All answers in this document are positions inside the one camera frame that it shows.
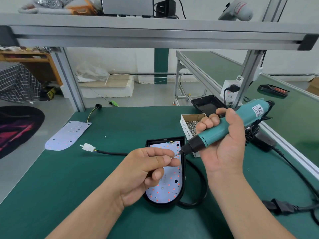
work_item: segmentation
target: black rug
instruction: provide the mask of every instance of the black rug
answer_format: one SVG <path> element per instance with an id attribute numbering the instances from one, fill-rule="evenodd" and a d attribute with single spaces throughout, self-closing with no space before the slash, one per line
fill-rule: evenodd
<path id="1" fill-rule="evenodd" d="M 0 159 L 28 141 L 43 121 L 43 112 L 31 106 L 0 107 Z"/>

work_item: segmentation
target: green pillar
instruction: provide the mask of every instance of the green pillar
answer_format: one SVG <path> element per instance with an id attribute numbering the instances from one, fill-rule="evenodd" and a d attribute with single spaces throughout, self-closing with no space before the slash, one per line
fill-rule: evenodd
<path id="1" fill-rule="evenodd" d="M 169 49 L 154 49 L 154 72 L 166 73 L 168 71 L 168 51 Z M 154 82 L 155 84 L 167 84 L 167 75 L 155 75 Z"/>

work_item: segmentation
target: forearm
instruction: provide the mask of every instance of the forearm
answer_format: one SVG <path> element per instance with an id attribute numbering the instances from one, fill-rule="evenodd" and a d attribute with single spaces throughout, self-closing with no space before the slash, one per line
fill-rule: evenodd
<path id="1" fill-rule="evenodd" d="M 105 239 L 122 211 L 119 195 L 105 180 L 47 239 Z"/>
<path id="2" fill-rule="evenodd" d="M 215 174 L 209 186 L 234 238 L 295 238 L 266 209 L 243 174 Z"/>

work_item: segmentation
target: hand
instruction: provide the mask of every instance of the hand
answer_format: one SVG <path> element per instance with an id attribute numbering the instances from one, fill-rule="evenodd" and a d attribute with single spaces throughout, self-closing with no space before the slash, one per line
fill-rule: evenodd
<path id="1" fill-rule="evenodd" d="M 162 148 L 139 148 L 130 152 L 106 179 L 117 186 L 123 207 L 134 204 L 146 189 L 158 185 L 165 166 L 178 166 L 174 152 Z"/>
<path id="2" fill-rule="evenodd" d="M 217 114 L 226 112 L 226 121 L 229 123 L 229 134 L 220 141 L 200 151 L 205 165 L 208 180 L 217 172 L 242 173 L 242 164 L 245 151 L 245 129 L 241 118 L 231 108 L 218 108 Z M 217 126 L 220 122 L 217 114 L 204 117 L 197 125 L 197 134 L 206 128 Z"/>

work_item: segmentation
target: green workbench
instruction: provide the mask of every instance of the green workbench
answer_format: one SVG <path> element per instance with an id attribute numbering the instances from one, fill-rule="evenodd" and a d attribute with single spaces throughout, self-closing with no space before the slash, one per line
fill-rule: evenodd
<path id="1" fill-rule="evenodd" d="M 219 85 L 241 74 L 242 65 L 214 52 L 181 51 L 199 69 Z M 257 92 L 261 84 L 271 84 L 290 91 L 285 99 L 274 98 Z M 271 110 L 272 120 L 266 121 L 272 129 L 319 167 L 319 98 L 297 87 L 262 74 L 249 87 L 248 98 L 275 101 Z"/>
<path id="2" fill-rule="evenodd" d="M 91 110 L 75 113 L 70 120 L 83 121 Z M 181 114 L 197 113 L 192 106 L 102 108 L 90 116 L 88 130 L 70 148 L 45 150 L 0 205 L 1 239 L 44 238 L 116 168 L 123 157 L 87 152 L 80 144 L 98 149 L 130 152 L 147 139 L 184 136 Z M 317 181 L 296 160 L 287 158 L 319 188 Z M 188 156 L 204 172 L 200 158 Z M 243 171 L 261 199 L 277 198 L 306 206 L 311 193 L 296 173 L 270 152 L 246 147 Z M 190 202 L 199 194 L 200 179 L 187 166 L 182 198 Z M 317 239 L 319 227 L 310 213 L 277 218 L 297 238 Z M 126 208 L 109 238 L 232 238 L 211 193 L 196 209 L 158 209 L 143 198 Z"/>

